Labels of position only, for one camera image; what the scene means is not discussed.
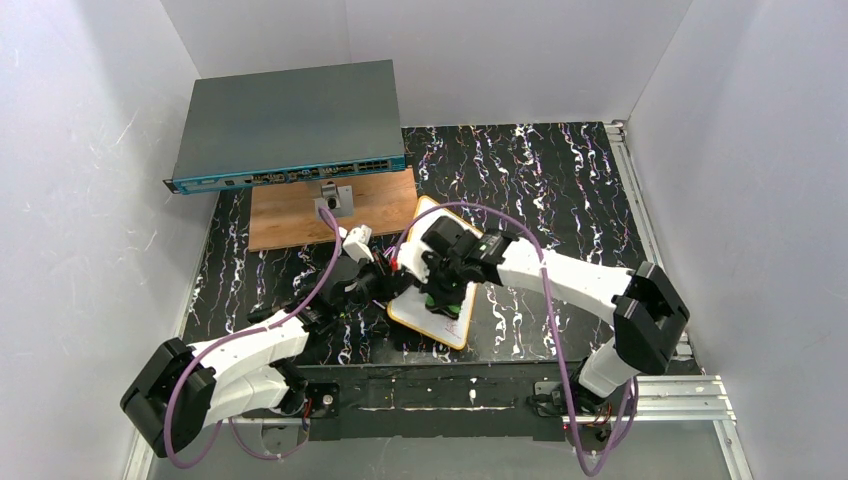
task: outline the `wooden board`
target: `wooden board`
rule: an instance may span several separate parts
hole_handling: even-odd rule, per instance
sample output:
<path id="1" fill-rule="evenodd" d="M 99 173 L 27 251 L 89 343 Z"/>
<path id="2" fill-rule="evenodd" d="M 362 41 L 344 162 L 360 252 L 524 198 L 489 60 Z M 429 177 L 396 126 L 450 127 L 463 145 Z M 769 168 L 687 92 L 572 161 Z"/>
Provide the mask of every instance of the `wooden board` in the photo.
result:
<path id="1" fill-rule="evenodd" d="M 418 192 L 411 168 L 333 181 L 340 187 L 353 187 L 353 216 L 337 219 L 348 230 L 365 224 L 374 235 L 397 233 L 415 215 Z M 303 182 L 253 188 L 247 249 L 255 252 L 332 241 L 332 230 L 315 217 L 312 198 Z"/>

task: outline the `metal frame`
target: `metal frame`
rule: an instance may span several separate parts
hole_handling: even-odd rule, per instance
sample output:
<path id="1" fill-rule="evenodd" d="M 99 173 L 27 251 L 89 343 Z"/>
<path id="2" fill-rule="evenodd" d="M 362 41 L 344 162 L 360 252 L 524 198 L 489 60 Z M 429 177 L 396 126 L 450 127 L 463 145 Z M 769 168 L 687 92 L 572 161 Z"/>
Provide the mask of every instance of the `metal frame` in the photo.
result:
<path id="1" fill-rule="evenodd" d="M 633 212 L 633 218 L 636 221 L 636 229 L 639 231 L 639 237 L 642 239 L 642 245 L 645 248 L 645 253 L 657 265 L 663 266 L 662 258 L 660 257 L 657 238 L 654 233 L 651 217 L 648 214 L 645 200 L 642 196 L 642 188 L 639 185 L 639 180 L 636 176 L 636 169 L 633 164 L 633 156 L 630 154 L 630 149 L 627 147 L 627 122 L 624 120 L 613 120 L 612 123 L 604 124 L 607 132 L 607 137 L 612 147 L 613 157 L 616 166 L 618 167 L 621 181 L 624 186 L 625 194 L 627 194 L 628 202 L 630 203 Z M 681 359 L 694 358 L 692 346 L 689 344 L 689 335 L 683 334 L 680 339 L 680 344 L 677 346 L 676 357 Z M 748 480 L 752 479 L 751 470 L 748 467 L 748 460 L 745 457 L 745 452 L 742 450 L 742 442 L 739 440 L 739 435 L 736 432 L 736 416 L 733 415 L 733 408 L 730 401 L 727 399 L 727 392 L 724 390 L 724 385 L 721 383 L 721 377 L 716 378 L 717 385 L 721 390 L 721 397 L 725 399 L 727 409 L 732 415 L 732 418 L 718 419 L 714 418 L 713 426 L 716 430 L 716 437 L 724 454 L 724 461 L 727 464 L 727 470 L 730 473 L 730 478 L 733 480 Z M 642 409 L 642 399 L 639 399 L 638 408 Z M 690 411 L 684 417 L 677 420 L 701 420 L 692 415 Z M 636 420 L 641 418 L 641 414 L 636 416 Z"/>
<path id="2" fill-rule="evenodd" d="M 607 136 L 615 162 L 621 175 L 622 185 L 633 212 L 637 231 L 648 258 L 662 266 L 659 248 L 650 216 L 644 204 L 642 191 L 636 177 L 632 156 L 626 144 L 626 125 L 623 121 L 605 124 Z M 183 316 L 176 329 L 181 335 L 187 320 Z M 678 345 L 676 358 L 693 358 L 692 346 L 686 333 Z M 727 397 L 719 376 L 640 376 L 639 415 L 637 421 L 712 421 L 716 438 L 724 454 L 728 472 L 733 480 L 753 478 L 736 432 L 736 415 Z M 578 422 L 591 423 L 594 417 L 578 416 Z M 238 423 L 259 423 L 267 426 L 299 423 L 285 418 L 240 418 Z M 138 432 L 134 432 L 130 458 L 124 471 L 125 480 L 147 478 L 153 461 L 153 451 Z"/>

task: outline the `black marble tabletop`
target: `black marble tabletop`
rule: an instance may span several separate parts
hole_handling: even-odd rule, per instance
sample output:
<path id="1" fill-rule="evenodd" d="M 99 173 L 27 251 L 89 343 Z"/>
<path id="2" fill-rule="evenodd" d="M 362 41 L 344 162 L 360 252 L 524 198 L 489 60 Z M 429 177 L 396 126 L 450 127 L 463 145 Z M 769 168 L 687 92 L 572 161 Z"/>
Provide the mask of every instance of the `black marble tabletop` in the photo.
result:
<path id="1" fill-rule="evenodd" d="M 408 161 L 420 194 L 438 202 L 491 206 L 526 223 L 544 247 L 607 266 L 645 259 L 601 123 L 408 128 Z M 459 211 L 480 229 L 485 213 Z M 248 326 L 247 313 L 289 300 L 320 275 L 332 243 L 247 251 L 250 191 L 222 192 L 189 307 L 184 339 L 208 340 Z M 394 235 L 378 237 L 387 248 Z M 554 306 L 568 360 L 612 331 L 571 305 Z M 351 308 L 328 338 L 311 341 L 300 364 L 391 364 L 551 359 L 542 295 L 492 285 L 477 290 L 468 346 L 452 350 L 388 318 L 379 306 Z"/>

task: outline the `purple cable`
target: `purple cable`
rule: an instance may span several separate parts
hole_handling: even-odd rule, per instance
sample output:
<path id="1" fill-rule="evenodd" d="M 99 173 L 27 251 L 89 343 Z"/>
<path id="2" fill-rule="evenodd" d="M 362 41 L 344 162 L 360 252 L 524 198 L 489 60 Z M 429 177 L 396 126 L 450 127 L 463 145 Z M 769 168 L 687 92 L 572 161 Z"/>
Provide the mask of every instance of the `purple cable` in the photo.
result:
<path id="1" fill-rule="evenodd" d="M 306 442 L 309 441 L 309 432 L 307 432 L 306 438 L 303 440 L 303 443 L 298 444 L 297 446 L 295 446 L 294 448 L 292 448 L 288 452 L 280 453 L 280 454 L 277 454 L 277 455 L 265 455 L 264 453 L 258 453 L 258 452 L 251 450 L 250 447 L 248 447 L 247 444 L 244 443 L 244 440 L 241 439 L 241 435 L 239 435 L 238 430 L 236 430 L 236 424 L 235 424 L 235 422 L 233 422 L 232 417 L 228 418 L 227 421 L 230 423 L 230 431 L 233 432 L 233 437 L 235 438 L 236 443 L 239 444 L 239 447 L 241 447 L 241 449 L 244 450 L 244 453 L 250 455 L 253 458 L 258 458 L 259 460 L 279 460 L 281 458 L 286 458 L 289 455 L 291 455 L 292 453 L 303 448 L 303 446 L 306 445 Z"/>
<path id="2" fill-rule="evenodd" d="M 288 315 L 283 317 L 282 320 L 272 323 L 271 325 L 268 326 L 268 328 L 277 328 L 280 325 L 282 325 L 283 323 L 285 323 L 288 319 L 290 319 L 290 318 L 296 316 L 298 313 L 300 313 L 301 310 L 303 310 L 306 307 L 306 305 L 308 305 L 309 302 L 311 302 L 312 299 L 315 298 L 315 295 L 318 294 L 318 292 L 321 290 L 321 287 L 324 286 L 324 282 L 327 281 L 327 277 L 330 275 L 330 272 L 333 271 L 333 268 L 336 266 L 336 260 L 339 258 L 339 255 L 341 255 L 342 241 L 341 241 L 341 236 L 339 235 L 339 224 L 336 222 L 336 218 L 333 217 L 333 214 L 330 212 L 329 209 L 327 209 L 327 207 L 320 207 L 319 213 L 321 214 L 321 217 L 324 219 L 324 222 L 327 223 L 330 226 L 330 228 L 333 229 L 333 232 L 336 235 L 336 245 L 335 245 L 335 249 L 333 250 L 333 257 L 330 259 L 330 263 L 327 265 L 327 269 L 324 271 L 324 275 L 321 276 L 321 279 L 318 280 L 318 283 L 315 285 L 315 288 L 312 289 L 311 292 L 309 292 L 309 295 L 307 295 L 307 297 L 303 300 L 303 302 L 301 302 L 300 305 L 297 306 L 297 308 L 292 310 L 291 313 L 289 313 Z M 189 375 L 191 374 L 192 371 L 194 371 L 195 367 L 197 367 L 200 364 L 200 361 L 203 360 L 203 358 L 206 355 L 209 354 L 209 352 L 215 350 L 216 348 L 220 347 L 221 345 L 232 342 L 233 340 L 236 340 L 238 338 L 247 337 L 247 336 L 254 335 L 254 334 L 260 333 L 260 332 L 265 332 L 265 331 L 267 331 L 265 328 L 247 329 L 247 330 L 242 330 L 240 332 L 234 332 L 234 333 L 227 335 L 226 337 L 223 337 L 223 338 L 219 338 L 217 341 L 212 343 L 212 345 L 209 345 L 209 347 L 207 347 L 205 350 L 200 352 L 198 355 L 195 355 L 194 359 L 192 359 L 192 361 L 188 364 L 188 367 L 186 367 L 186 369 L 180 375 L 180 378 L 177 380 L 176 385 L 174 385 L 174 391 L 171 392 L 171 398 L 168 400 L 168 407 L 165 409 L 165 426 L 164 426 L 164 429 L 165 429 L 165 453 L 168 454 L 168 458 L 171 460 L 171 463 L 173 463 L 175 467 L 177 467 L 177 468 L 191 468 L 191 467 L 197 465 L 198 463 L 200 463 L 200 461 L 203 460 L 203 457 L 205 457 L 206 454 L 209 453 L 209 450 L 212 448 L 212 444 L 215 443 L 215 439 L 218 437 L 218 432 L 221 430 L 222 421 L 219 421 L 215 425 L 215 431 L 212 433 L 212 438 L 209 439 L 209 443 L 207 443 L 206 446 L 203 447 L 203 451 L 200 452 L 200 455 L 198 455 L 197 458 L 195 458 L 195 459 L 193 459 L 189 462 L 183 462 L 182 460 L 180 460 L 177 457 L 177 453 L 174 451 L 174 443 L 173 443 L 173 438 L 172 438 L 172 435 L 171 435 L 171 430 L 173 429 L 173 422 L 174 422 L 174 405 L 177 404 L 177 399 L 179 398 L 180 391 L 182 391 L 183 386 L 185 385 L 186 381 L 188 380 Z"/>
<path id="3" fill-rule="evenodd" d="M 547 312 L 548 313 L 548 326 L 550 327 L 551 332 L 553 333 L 552 336 L 554 337 L 554 345 L 556 346 L 557 362 L 559 363 L 559 372 L 560 372 L 560 376 L 562 377 L 563 389 L 565 390 L 565 403 L 566 403 L 566 406 L 568 407 L 569 430 L 571 431 L 571 438 L 573 439 L 574 445 L 577 449 L 577 461 L 580 463 L 580 468 L 583 470 L 583 473 L 585 473 L 586 476 L 594 477 L 595 475 L 600 473 L 601 469 L 603 468 L 604 464 L 607 461 L 607 456 L 609 455 L 609 452 L 613 448 L 615 448 L 615 446 L 617 446 L 621 442 L 621 440 L 624 439 L 625 435 L 627 435 L 627 432 L 630 431 L 630 426 L 633 423 L 633 417 L 635 417 L 635 405 L 638 401 L 638 397 L 636 396 L 637 392 L 638 392 L 638 390 L 637 390 L 638 387 L 635 386 L 633 379 L 628 381 L 627 388 L 626 388 L 625 393 L 624 393 L 624 398 L 622 398 L 621 406 L 618 409 L 618 415 L 616 417 L 615 427 L 613 428 L 612 434 L 610 435 L 610 440 L 607 442 L 607 446 L 604 448 L 603 452 L 601 453 L 601 458 L 598 460 L 598 463 L 595 464 L 594 468 L 589 469 L 589 466 L 586 463 L 585 455 L 583 453 L 583 444 L 580 442 L 580 436 L 577 434 L 578 424 L 577 424 L 577 416 L 574 413 L 575 412 L 575 410 L 574 410 L 574 399 L 571 396 L 572 395 L 571 394 L 571 385 L 569 384 L 569 381 L 568 381 L 569 376 L 568 376 L 568 367 L 565 364 L 565 350 L 563 350 L 563 348 L 562 348 L 562 341 L 559 338 L 559 330 L 557 328 L 556 320 L 555 320 L 555 317 L 554 317 L 553 301 L 552 301 L 552 296 L 551 296 L 551 281 L 548 278 L 548 269 L 547 269 L 547 267 L 545 266 L 545 263 L 544 263 L 545 253 L 542 250 L 542 246 L 539 244 L 539 240 L 536 238 L 535 235 L 533 235 L 533 232 L 531 232 L 530 229 L 527 228 L 526 225 L 522 224 L 518 220 L 510 217 L 509 215 L 507 215 L 507 214 L 505 214 L 501 211 L 495 210 L 494 208 L 486 207 L 484 205 L 478 205 L 478 204 L 475 204 L 475 203 L 447 202 L 447 203 L 443 203 L 441 205 L 437 205 L 437 206 L 432 207 L 432 208 L 428 208 L 427 210 L 425 210 L 423 213 L 419 214 L 418 216 L 416 216 L 412 220 L 412 223 L 410 223 L 406 227 L 406 229 L 400 234 L 400 238 L 398 238 L 397 245 L 395 246 L 395 250 L 394 250 L 394 252 L 392 252 L 392 263 L 396 264 L 397 256 L 398 256 L 398 253 L 400 251 L 400 246 L 403 243 L 403 241 L 406 239 L 407 235 L 409 235 L 409 229 L 412 228 L 412 226 L 415 225 L 415 223 L 418 222 L 419 220 L 421 220 L 423 217 L 429 215 L 432 212 L 435 212 L 436 210 L 441 210 L 441 209 L 447 208 L 447 207 L 477 208 L 477 209 L 483 210 L 485 212 L 491 213 L 495 216 L 498 216 L 498 217 L 502 218 L 504 221 L 506 221 L 507 223 L 509 223 L 512 226 L 514 226 L 515 228 L 517 228 L 524 235 L 524 237 L 526 237 L 527 240 L 531 244 L 533 244 L 533 247 L 536 250 L 536 254 L 539 256 L 539 261 L 541 262 L 541 268 L 539 268 L 539 271 L 541 272 L 541 275 L 542 275 L 542 290 L 544 291 L 544 294 L 545 294 L 545 303 L 547 304 L 546 306 L 547 306 L 547 310 L 548 310 L 548 312 Z M 619 429 L 621 428 L 621 424 L 622 424 L 621 418 L 624 415 L 624 411 L 627 407 L 628 400 L 630 400 L 631 398 L 633 399 L 633 413 L 630 415 L 630 418 L 627 420 L 627 425 L 624 427 L 623 431 L 620 431 Z"/>

